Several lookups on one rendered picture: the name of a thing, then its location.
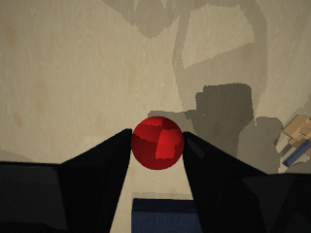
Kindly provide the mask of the red ball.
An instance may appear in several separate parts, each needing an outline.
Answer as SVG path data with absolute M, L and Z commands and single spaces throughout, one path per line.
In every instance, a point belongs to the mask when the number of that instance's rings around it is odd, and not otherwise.
M 164 116 L 151 116 L 141 121 L 131 136 L 131 150 L 136 160 L 151 170 L 173 166 L 184 150 L 180 127 Z

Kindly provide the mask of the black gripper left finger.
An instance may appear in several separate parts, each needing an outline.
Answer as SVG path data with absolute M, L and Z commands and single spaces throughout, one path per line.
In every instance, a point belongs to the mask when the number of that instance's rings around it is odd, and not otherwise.
M 63 163 L 0 161 L 0 221 L 43 222 L 52 233 L 110 233 L 132 129 Z

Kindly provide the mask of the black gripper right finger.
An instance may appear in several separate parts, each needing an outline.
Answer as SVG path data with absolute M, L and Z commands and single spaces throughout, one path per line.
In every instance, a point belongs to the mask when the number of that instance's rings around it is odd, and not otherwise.
M 184 131 L 183 161 L 203 233 L 284 233 L 311 211 L 311 174 L 271 174 Z

